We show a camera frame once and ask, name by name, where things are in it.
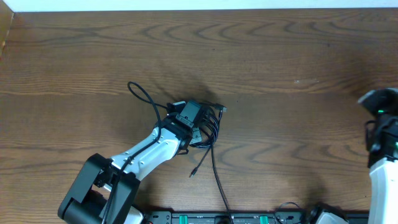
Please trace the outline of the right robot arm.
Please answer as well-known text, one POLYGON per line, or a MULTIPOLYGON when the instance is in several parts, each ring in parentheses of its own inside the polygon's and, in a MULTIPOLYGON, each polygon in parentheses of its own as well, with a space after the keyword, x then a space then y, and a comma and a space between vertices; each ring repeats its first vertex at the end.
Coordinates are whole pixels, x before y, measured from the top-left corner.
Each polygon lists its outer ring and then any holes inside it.
POLYGON ((369 223, 397 223, 397 89, 371 90, 358 103, 372 115, 364 124, 371 179, 369 223))

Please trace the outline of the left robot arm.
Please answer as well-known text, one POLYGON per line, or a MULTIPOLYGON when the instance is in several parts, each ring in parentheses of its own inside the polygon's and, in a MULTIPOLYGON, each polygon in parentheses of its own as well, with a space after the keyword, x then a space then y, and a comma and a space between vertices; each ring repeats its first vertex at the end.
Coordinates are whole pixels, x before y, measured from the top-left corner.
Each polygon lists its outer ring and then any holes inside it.
POLYGON ((105 158, 93 154, 83 164, 57 215, 67 223, 140 223, 133 206, 141 181, 161 163, 185 154, 199 125, 165 119, 129 150, 105 158))

